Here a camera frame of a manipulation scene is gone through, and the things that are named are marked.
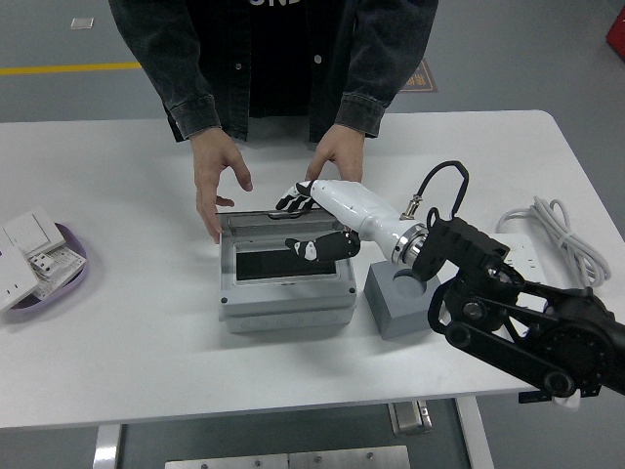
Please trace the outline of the person's left hand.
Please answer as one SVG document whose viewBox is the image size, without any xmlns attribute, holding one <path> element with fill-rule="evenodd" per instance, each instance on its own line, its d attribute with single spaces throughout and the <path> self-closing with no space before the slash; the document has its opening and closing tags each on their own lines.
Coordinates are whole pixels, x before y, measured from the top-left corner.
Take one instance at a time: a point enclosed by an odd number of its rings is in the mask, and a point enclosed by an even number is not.
<svg viewBox="0 0 625 469">
<path fill-rule="evenodd" d="M 365 134 L 334 124 L 319 141 L 306 173 L 306 180 L 320 177 L 327 162 L 332 162 L 343 181 L 360 182 L 363 176 Z"/>
</svg>

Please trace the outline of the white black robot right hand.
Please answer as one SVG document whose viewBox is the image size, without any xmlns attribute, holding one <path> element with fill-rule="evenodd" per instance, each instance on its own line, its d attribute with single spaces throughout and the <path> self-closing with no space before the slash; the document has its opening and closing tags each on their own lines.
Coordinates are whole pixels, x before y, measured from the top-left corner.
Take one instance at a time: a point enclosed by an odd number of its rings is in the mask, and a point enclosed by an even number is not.
<svg viewBox="0 0 625 469">
<path fill-rule="evenodd" d="M 363 241 L 375 242 L 396 264 L 414 264 L 428 231 L 424 225 L 402 220 L 392 206 L 358 182 L 315 180 L 295 184 L 276 208 L 287 212 L 314 205 L 333 215 L 342 229 L 315 240 L 288 238 L 285 244 L 312 262 L 354 257 Z"/>
</svg>

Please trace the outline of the person's right hand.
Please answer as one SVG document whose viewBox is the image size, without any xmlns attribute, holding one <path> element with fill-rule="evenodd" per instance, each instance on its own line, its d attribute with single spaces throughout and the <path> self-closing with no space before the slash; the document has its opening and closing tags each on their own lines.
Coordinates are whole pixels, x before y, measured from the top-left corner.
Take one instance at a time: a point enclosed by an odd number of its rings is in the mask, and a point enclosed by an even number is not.
<svg viewBox="0 0 625 469">
<path fill-rule="evenodd" d="M 216 244 L 220 243 L 222 227 L 219 207 L 233 207 L 234 201 L 218 195 L 221 174 L 231 169 L 239 186 L 246 192 L 253 190 L 252 176 L 243 156 L 221 128 L 209 128 L 190 137 L 193 155 L 196 210 Z"/>
</svg>

